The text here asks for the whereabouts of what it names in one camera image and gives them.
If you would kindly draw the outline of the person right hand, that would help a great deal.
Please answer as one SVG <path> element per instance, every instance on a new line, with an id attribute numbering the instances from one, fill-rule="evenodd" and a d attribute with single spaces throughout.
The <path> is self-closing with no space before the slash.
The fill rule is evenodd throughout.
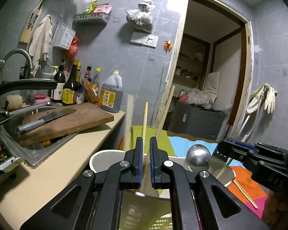
<path id="1" fill-rule="evenodd" d="M 288 194 L 268 192 L 262 220 L 269 229 L 288 229 Z"/>

